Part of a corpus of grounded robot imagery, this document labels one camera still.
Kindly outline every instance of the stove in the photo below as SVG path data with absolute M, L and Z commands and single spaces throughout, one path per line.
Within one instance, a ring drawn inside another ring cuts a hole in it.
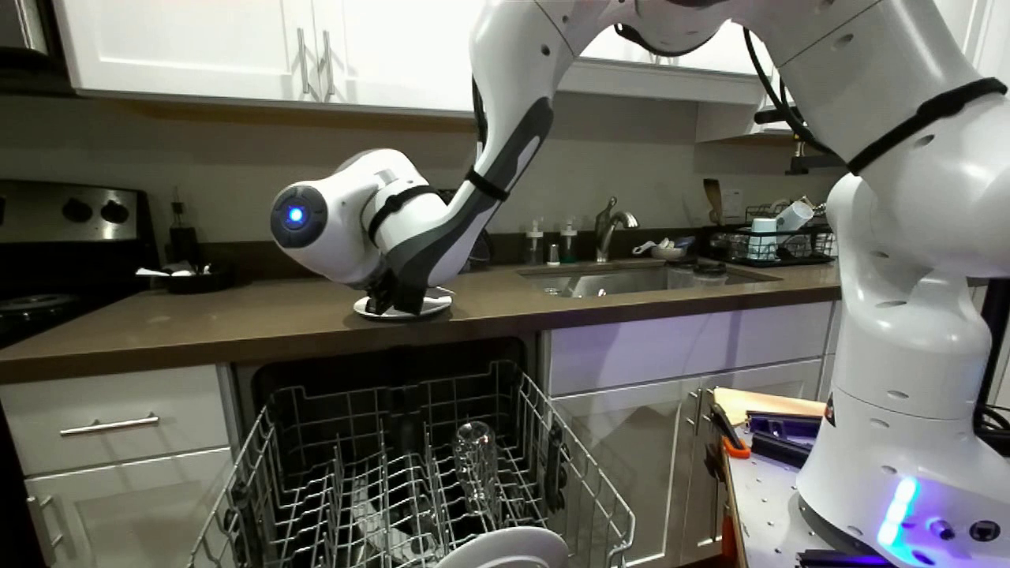
M 125 299 L 159 266 L 139 189 L 0 179 L 0 347 Z

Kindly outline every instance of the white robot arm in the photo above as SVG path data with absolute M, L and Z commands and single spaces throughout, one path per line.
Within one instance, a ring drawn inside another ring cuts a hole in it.
M 686 54 L 728 15 L 667 0 L 490 0 L 473 29 L 477 163 L 448 207 L 393 150 L 324 179 L 292 185 L 271 208 L 279 248 L 300 266 L 367 287 L 373 314 L 424 314 L 431 283 L 454 278 L 480 232 L 521 179 L 554 127 L 572 62 L 608 26 L 655 51 Z
M 271 232 L 307 270 L 424 314 L 533 163 L 572 62 L 608 26 L 657 54 L 726 18 L 757 32 L 814 138 L 844 331 L 835 411 L 800 474 L 806 511 L 908 568 L 1010 565 L 1010 466 L 971 436 L 991 335 L 967 278 L 1010 274 L 1010 105 L 930 0 L 490 0 L 473 32 L 480 151 L 446 207 L 397 151 L 287 188 Z

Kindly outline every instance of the white drawer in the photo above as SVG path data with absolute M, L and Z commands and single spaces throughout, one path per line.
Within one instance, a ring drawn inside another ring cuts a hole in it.
M 27 476 L 228 444 L 215 367 L 2 387 Z
M 830 305 L 557 329 L 542 337 L 549 396 L 820 359 Z

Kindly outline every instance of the backsplash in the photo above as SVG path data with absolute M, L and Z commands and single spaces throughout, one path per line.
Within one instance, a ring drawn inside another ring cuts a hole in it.
M 394 127 L 303 127 L 255 121 L 171 121 L 101 103 L 0 99 L 0 177 L 135 188 L 152 196 L 166 241 L 171 202 L 186 202 L 206 245 L 270 241 L 270 207 L 292 179 L 333 174 L 362 150 L 405 150 L 433 188 L 458 188 L 473 132 Z M 786 147 L 694 147 L 694 105 L 560 95 L 557 130 L 493 222 L 557 232 L 620 199 L 643 228 L 708 222 L 703 177 L 746 202 L 810 196 L 839 174 L 784 177 Z

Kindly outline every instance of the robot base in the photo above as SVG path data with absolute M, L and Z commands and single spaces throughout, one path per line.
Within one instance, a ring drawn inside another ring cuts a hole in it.
M 892 431 L 936 438 L 908 444 L 907 436 L 907 444 L 893 444 L 879 416 L 872 405 L 835 396 L 837 428 L 825 419 L 797 480 L 806 518 L 818 514 L 837 531 L 810 525 L 820 540 L 839 551 L 862 543 L 901 568 L 1008 568 L 1008 461 L 971 436 L 944 436 L 944 419 L 892 416 Z
M 359 297 L 355 305 L 355 314 L 373 322 L 414 322 L 414 320 L 433 320 L 452 306 L 452 297 L 424 297 L 421 314 L 402 314 L 402 311 L 387 311 L 387 314 L 370 314 L 370 297 Z

